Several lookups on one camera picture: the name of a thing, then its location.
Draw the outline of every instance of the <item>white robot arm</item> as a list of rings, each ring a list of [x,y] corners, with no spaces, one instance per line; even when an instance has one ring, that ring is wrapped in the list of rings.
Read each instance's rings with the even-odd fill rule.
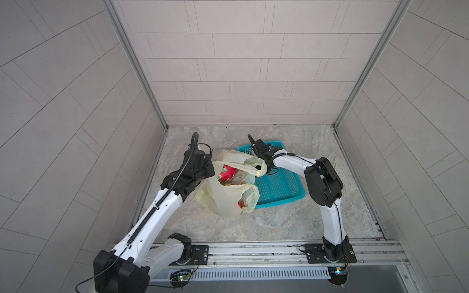
[[[340,213],[343,184],[329,160],[303,158],[280,147],[266,145],[260,139],[254,141],[251,135],[248,138],[255,155],[266,162],[267,173],[281,167],[306,179],[310,197],[320,205],[324,222],[321,253],[332,263],[343,259],[345,248],[351,250]],[[171,215],[201,180],[215,175],[212,150],[210,155],[199,150],[197,140],[196,132],[184,154],[182,166],[165,177],[162,189],[134,228],[113,250],[102,250],[95,257],[96,292],[143,293],[149,281],[170,263],[185,264],[189,261],[191,239],[187,236],[175,233],[160,247],[154,248],[152,244]]]

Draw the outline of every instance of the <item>marble floor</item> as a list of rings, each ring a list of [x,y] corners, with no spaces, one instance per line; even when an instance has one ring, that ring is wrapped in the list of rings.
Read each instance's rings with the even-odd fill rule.
[[[179,169],[192,133],[199,143],[213,148],[216,158],[222,149],[236,150],[254,139],[281,140],[285,148],[307,158],[328,158],[344,183],[342,217],[350,238],[379,237],[370,212],[352,177],[330,126],[238,126],[170,128],[151,187],[144,203],[145,211],[160,189],[163,178]],[[306,188],[306,181],[301,178]],[[166,241],[172,233],[189,236],[193,242],[235,240],[317,240],[323,236],[319,206],[306,196],[292,203],[257,209],[234,218],[212,214],[194,199],[197,189],[171,216],[155,243]]]

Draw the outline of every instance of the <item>plastic bag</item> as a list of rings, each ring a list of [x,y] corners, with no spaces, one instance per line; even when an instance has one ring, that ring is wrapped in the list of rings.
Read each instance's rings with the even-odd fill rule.
[[[235,174],[232,183],[224,186],[217,180],[223,165],[241,170]],[[251,212],[259,200],[260,194],[254,180],[267,172],[265,161],[253,155],[237,150],[222,150],[213,162],[215,176],[204,179],[196,193],[196,201],[211,212],[223,217],[235,217]]]

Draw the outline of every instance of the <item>black cable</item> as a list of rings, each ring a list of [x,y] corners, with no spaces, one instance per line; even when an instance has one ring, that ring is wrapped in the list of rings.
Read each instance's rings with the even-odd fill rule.
[[[91,278],[86,279],[86,280],[83,281],[83,282],[78,283],[78,284],[75,286],[75,291],[76,291],[76,293],[80,293],[80,291],[78,291],[78,286],[79,286],[79,285],[81,285],[81,284],[83,284],[83,283],[85,283],[85,282],[88,282],[89,280],[91,280],[91,279],[93,279],[93,278],[96,278],[97,276],[101,275],[102,273],[104,273],[105,271],[107,271],[108,269],[110,269],[110,268],[115,264],[115,262],[124,254],[124,251],[126,251],[126,249],[127,249],[127,247],[124,248],[124,250],[121,252],[121,254],[113,261],[112,264],[110,264],[110,266],[108,266],[107,268],[105,268],[104,271],[100,272],[100,273],[97,274],[97,275],[94,275],[94,276],[91,277]]]

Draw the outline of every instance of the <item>blue plastic basket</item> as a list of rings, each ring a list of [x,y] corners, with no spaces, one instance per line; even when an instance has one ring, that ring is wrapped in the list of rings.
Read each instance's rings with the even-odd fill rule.
[[[285,148],[280,140],[265,141],[265,144],[268,143],[283,149]],[[240,146],[238,151],[252,154],[250,144]],[[273,175],[256,177],[254,184],[259,188],[260,193],[256,209],[270,208],[284,203],[291,203],[295,200],[302,199],[305,195],[303,185],[298,175],[284,168],[279,168],[279,171]]]

